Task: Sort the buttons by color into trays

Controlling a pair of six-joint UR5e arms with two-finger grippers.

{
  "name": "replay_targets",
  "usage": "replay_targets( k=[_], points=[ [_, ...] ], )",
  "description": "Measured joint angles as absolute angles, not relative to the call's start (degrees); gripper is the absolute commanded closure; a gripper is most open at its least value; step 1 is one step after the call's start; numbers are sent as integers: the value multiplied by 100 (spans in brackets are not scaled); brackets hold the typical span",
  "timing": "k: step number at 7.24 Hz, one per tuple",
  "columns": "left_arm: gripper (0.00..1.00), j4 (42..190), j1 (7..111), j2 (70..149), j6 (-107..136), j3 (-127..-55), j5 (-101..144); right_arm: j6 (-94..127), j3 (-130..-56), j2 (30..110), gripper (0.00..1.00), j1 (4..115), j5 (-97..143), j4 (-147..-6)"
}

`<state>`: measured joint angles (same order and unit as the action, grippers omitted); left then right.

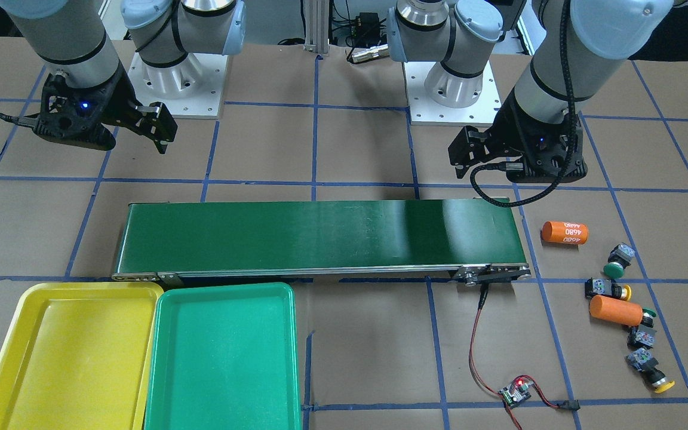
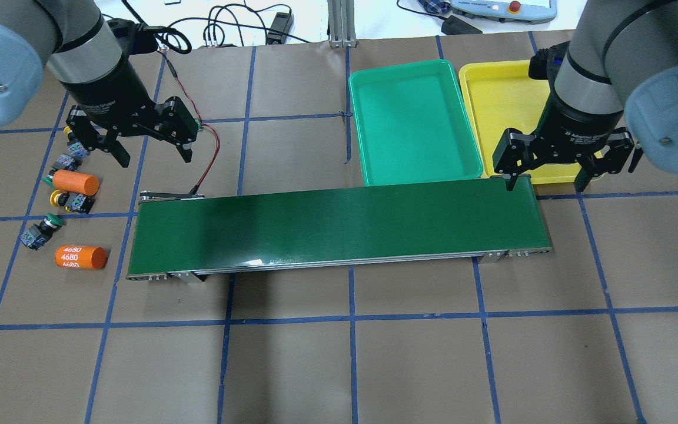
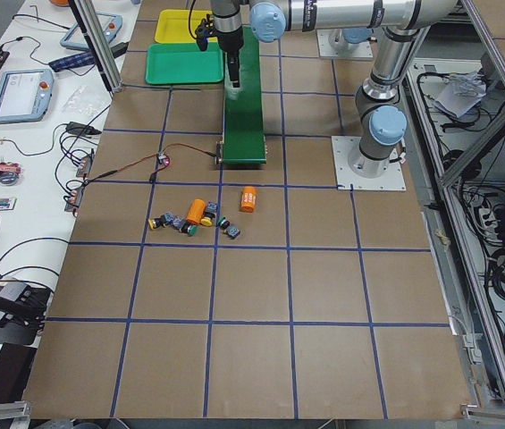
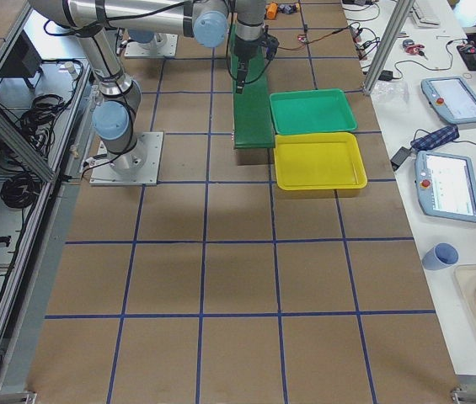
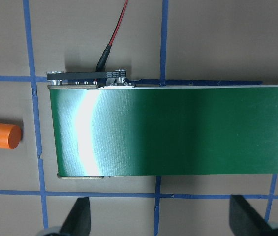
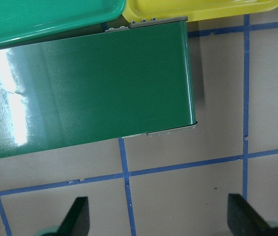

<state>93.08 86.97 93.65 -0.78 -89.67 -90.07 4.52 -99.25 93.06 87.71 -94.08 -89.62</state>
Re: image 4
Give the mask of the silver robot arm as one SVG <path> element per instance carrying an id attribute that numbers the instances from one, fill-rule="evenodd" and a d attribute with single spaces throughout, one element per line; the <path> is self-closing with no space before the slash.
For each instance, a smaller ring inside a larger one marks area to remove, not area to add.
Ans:
<path id="1" fill-rule="evenodd" d="M 147 159 L 147 148 L 134 132 L 141 90 L 126 73 L 107 29 L 183 35 L 216 47 L 227 33 L 224 1 L 33 1 L 31 7 L 78 39 L 99 83 L 102 98 L 92 119 L 107 151 L 107 164 L 120 175 L 133 175 Z"/>
<path id="2" fill-rule="evenodd" d="M 233 81 L 235 92 L 241 93 L 251 83 L 249 61 L 263 41 L 264 13 L 264 1 L 135 1 L 127 19 L 109 16 L 108 22 L 115 27 L 183 35 L 206 48 L 218 47 L 233 31 L 233 54 L 238 59 Z"/>

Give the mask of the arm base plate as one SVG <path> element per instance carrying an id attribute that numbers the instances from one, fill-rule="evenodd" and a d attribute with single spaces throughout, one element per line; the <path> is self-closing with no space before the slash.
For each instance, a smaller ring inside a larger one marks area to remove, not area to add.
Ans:
<path id="1" fill-rule="evenodd" d="M 92 186 L 153 186 L 158 181 L 160 158 L 163 149 L 163 132 L 136 132 L 136 146 L 113 162 L 115 154 L 108 153 L 103 141 L 99 142 L 100 159 L 91 170 Z"/>
<path id="2" fill-rule="evenodd" d="M 173 58 L 177 49 L 176 35 L 148 31 L 130 31 L 124 52 L 129 59 Z"/>

